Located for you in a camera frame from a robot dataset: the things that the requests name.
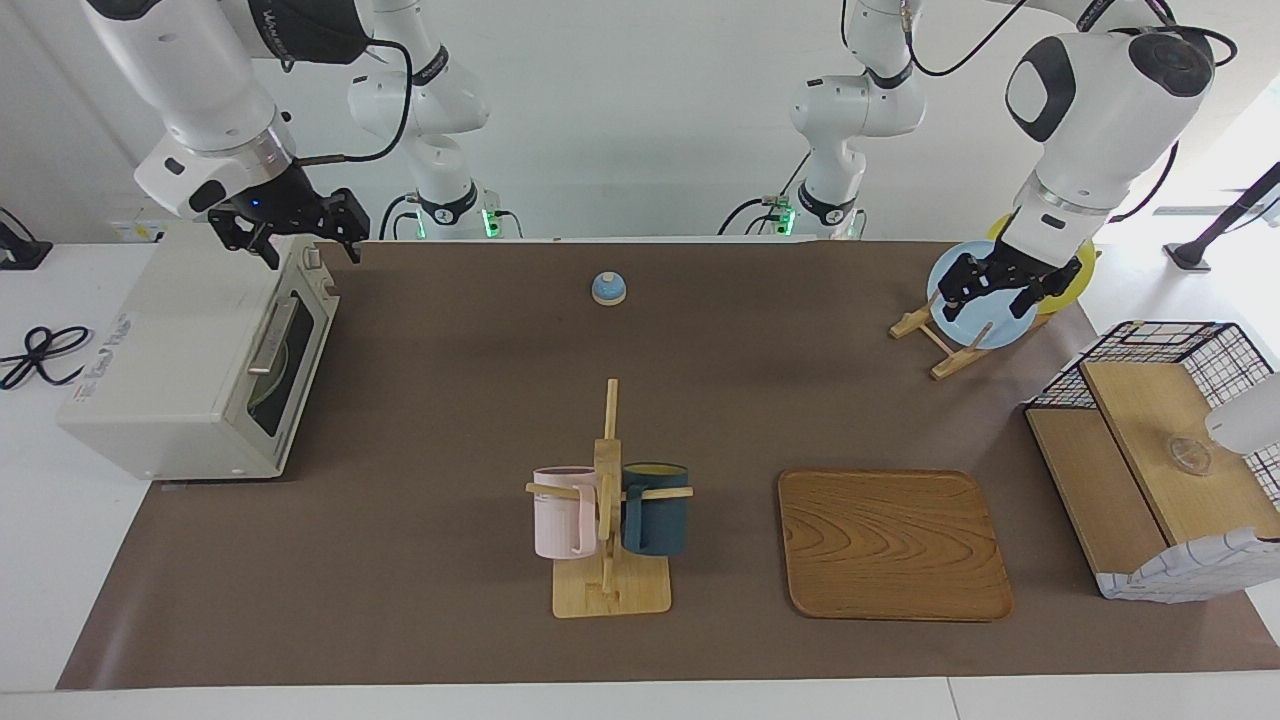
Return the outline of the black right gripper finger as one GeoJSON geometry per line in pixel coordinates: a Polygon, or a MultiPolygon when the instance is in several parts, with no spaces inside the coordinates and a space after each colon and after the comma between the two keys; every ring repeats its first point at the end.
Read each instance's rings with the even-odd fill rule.
{"type": "Polygon", "coordinates": [[[273,272],[280,266],[280,256],[271,245],[273,225],[252,220],[237,210],[211,210],[210,225],[221,245],[229,251],[246,251],[260,258],[273,272]]]}
{"type": "Polygon", "coordinates": [[[338,188],[321,199],[320,237],[338,242],[352,264],[362,261],[362,246],[370,238],[370,220],[349,188],[338,188]]]}

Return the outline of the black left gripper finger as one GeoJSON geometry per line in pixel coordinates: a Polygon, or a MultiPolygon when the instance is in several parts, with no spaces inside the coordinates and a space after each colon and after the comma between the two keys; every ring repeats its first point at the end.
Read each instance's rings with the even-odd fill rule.
{"type": "Polygon", "coordinates": [[[941,275],[938,291],[946,322],[955,322],[969,302],[987,295],[986,270],[984,258],[961,252],[941,275]]]}
{"type": "Polygon", "coordinates": [[[1071,302],[1070,299],[1064,299],[1071,283],[1073,272],[1069,268],[1033,277],[1010,302],[1010,313],[1014,318],[1024,318],[1028,313],[1033,315],[1056,313],[1071,302]]]}

